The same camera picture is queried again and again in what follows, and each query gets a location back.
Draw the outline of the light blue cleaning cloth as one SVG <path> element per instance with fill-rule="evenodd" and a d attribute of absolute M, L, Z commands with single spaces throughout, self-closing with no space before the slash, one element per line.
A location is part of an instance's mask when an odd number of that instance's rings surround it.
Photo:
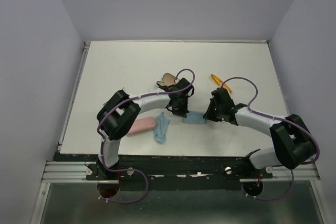
<path fill-rule="evenodd" d="M 185 124 L 196 124 L 202 125 L 207 123 L 207 119 L 203 118 L 204 112 L 199 111 L 189 111 L 186 117 L 182 119 Z"/>

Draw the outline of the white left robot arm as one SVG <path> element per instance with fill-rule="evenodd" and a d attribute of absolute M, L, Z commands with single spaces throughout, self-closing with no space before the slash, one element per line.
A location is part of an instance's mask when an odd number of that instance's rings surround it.
<path fill-rule="evenodd" d="M 97 132 L 101 136 L 98 173 L 104 179 L 112 179 L 116 175 L 115 164 L 119 161 L 121 139 L 129 132 L 139 114 L 167 109 L 173 115 L 185 118 L 188 99 L 193 93 L 192 83 L 185 78 L 147 94 L 129 95 L 124 90 L 117 91 L 97 114 Z"/>

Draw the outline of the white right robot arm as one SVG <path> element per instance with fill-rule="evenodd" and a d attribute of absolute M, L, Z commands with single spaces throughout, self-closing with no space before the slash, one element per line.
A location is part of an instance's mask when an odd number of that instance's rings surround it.
<path fill-rule="evenodd" d="M 214 90 L 211 95 L 203 118 L 248 127 L 272 140 L 273 147 L 247 155 L 248 161 L 241 165 L 241 171 L 246 177 L 255 177 L 261 169 L 270 166 L 295 169 L 318 154 L 316 144 L 301 117 L 292 114 L 283 118 L 252 112 L 246 104 L 235 104 L 228 91 L 223 88 Z"/>

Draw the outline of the black glasses case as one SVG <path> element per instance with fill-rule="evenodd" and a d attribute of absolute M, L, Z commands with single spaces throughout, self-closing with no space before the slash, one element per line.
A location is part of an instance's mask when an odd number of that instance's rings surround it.
<path fill-rule="evenodd" d="M 168 91 L 171 87 L 176 85 L 178 82 L 179 82 L 179 79 L 176 76 L 172 75 L 171 73 L 165 73 L 162 77 L 162 80 L 157 81 L 156 84 L 160 89 L 164 91 Z"/>

